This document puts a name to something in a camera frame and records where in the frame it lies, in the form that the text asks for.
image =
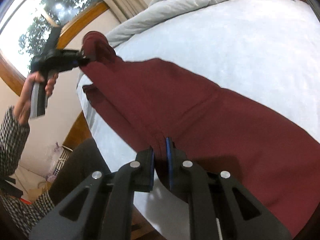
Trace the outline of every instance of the hand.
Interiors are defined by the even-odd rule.
[[[47,96],[51,96],[54,85],[57,82],[58,73],[54,74],[53,78],[49,79],[45,87]],[[24,82],[21,95],[19,100],[14,107],[13,115],[18,120],[20,124],[27,124],[30,117],[31,110],[31,94],[34,82],[42,83],[44,82],[43,76],[39,72],[34,72],[26,78]]]

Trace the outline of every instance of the maroon pants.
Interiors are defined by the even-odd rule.
[[[277,112],[171,62],[124,62],[83,40],[91,105],[135,151],[151,145],[164,180],[165,138],[210,172],[228,170],[296,236],[320,202],[320,145]]]

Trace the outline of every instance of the white mattress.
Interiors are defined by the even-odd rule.
[[[320,23],[306,3],[226,1],[167,20],[116,52],[126,61],[172,61],[274,109],[320,141]],[[82,86],[90,83],[81,78],[78,96],[104,159],[116,171],[136,153],[88,103]],[[188,239],[187,204],[155,179],[153,192],[135,194],[135,206],[166,239]]]

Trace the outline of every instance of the checkered sleeve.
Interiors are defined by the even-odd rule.
[[[13,116],[13,106],[9,107],[0,127],[0,178],[17,169],[29,132],[29,124],[19,124]]]
[[[7,195],[0,195],[0,201],[10,215],[12,221],[26,237],[28,237],[32,228],[54,208],[47,191],[40,195],[31,205],[25,204],[19,199]]]

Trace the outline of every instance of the tree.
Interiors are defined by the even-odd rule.
[[[42,0],[44,10],[59,25],[64,25],[76,14],[100,0]],[[19,38],[20,54],[39,55],[44,47],[52,26],[43,17],[35,17],[26,33]]]

